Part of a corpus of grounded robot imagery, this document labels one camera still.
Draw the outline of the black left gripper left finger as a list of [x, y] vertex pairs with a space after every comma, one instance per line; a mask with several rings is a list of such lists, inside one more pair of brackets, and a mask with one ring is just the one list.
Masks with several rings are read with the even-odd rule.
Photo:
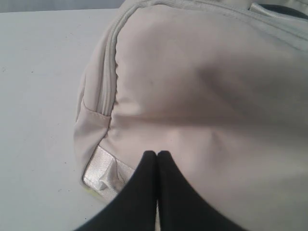
[[123, 190], [78, 231], [154, 231], [157, 208], [157, 155], [143, 153]]

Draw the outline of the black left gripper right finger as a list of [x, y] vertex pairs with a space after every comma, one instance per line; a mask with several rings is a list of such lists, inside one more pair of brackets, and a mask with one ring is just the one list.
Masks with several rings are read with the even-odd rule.
[[162, 231], [239, 231], [189, 184], [170, 152], [157, 155], [158, 211]]

